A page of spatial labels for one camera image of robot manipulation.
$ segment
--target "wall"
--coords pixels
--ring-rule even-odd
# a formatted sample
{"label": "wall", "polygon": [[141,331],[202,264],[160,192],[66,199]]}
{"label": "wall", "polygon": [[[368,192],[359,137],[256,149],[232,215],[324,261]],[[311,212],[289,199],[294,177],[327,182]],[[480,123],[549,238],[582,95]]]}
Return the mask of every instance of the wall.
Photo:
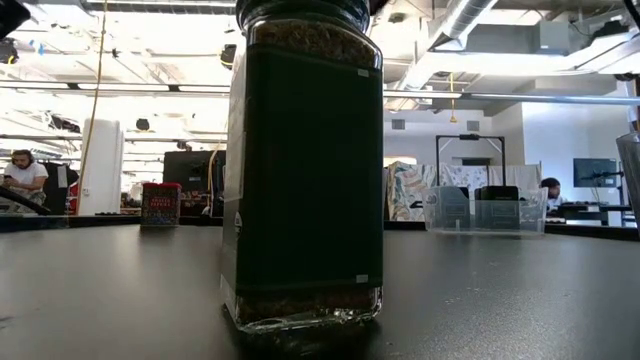
{"label": "wall", "polygon": [[[468,134],[467,121],[480,121],[480,134],[491,134],[491,118],[481,110],[456,110],[457,123],[451,123],[451,111],[400,111],[384,114],[384,155],[410,156],[418,164],[436,163],[436,135]],[[404,119],[405,130],[392,130],[392,119]],[[440,146],[446,139],[440,140]],[[499,158],[499,153],[486,141],[453,140],[440,154],[440,161],[453,164],[460,157]]]}
{"label": "wall", "polygon": [[524,128],[522,104],[515,104],[491,119],[494,135],[505,137],[505,160],[507,165],[525,165]]}
{"label": "wall", "polygon": [[[563,197],[596,201],[591,189],[573,187],[573,159],[619,159],[615,139],[628,132],[627,108],[526,103],[522,110],[526,162],[541,161],[543,177],[557,178]],[[601,201],[619,202],[615,189],[599,189],[598,194]]]}

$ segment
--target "man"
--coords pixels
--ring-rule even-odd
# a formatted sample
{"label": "man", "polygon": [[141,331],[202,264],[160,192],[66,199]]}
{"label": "man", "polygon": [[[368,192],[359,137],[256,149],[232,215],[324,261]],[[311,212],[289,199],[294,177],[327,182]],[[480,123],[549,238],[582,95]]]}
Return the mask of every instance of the man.
{"label": "man", "polygon": [[[11,154],[11,164],[4,169],[2,186],[42,205],[46,198],[42,186],[48,177],[47,169],[34,161],[31,151],[16,150]],[[30,210],[14,204],[8,212],[23,213]]]}
{"label": "man", "polygon": [[558,206],[566,202],[560,196],[560,181],[556,178],[546,178],[540,183],[540,187],[549,189],[547,193],[547,211],[558,210]]}

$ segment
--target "computer monitor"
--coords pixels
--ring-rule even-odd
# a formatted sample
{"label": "computer monitor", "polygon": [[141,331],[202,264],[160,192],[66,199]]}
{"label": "computer monitor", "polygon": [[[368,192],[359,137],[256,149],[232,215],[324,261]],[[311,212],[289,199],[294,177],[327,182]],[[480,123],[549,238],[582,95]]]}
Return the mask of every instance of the computer monitor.
{"label": "computer monitor", "polygon": [[573,187],[615,188],[617,171],[616,159],[573,159]]}

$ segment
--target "black table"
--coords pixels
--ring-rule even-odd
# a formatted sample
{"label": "black table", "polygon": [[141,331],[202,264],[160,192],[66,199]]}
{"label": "black table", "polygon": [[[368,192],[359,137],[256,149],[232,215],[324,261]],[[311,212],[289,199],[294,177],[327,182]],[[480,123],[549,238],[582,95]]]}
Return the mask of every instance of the black table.
{"label": "black table", "polygon": [[[246,358],[221,310],[219,235],[0,234],[0,359]],[[640,243],[385,235],[361,358],[640,358]]]}

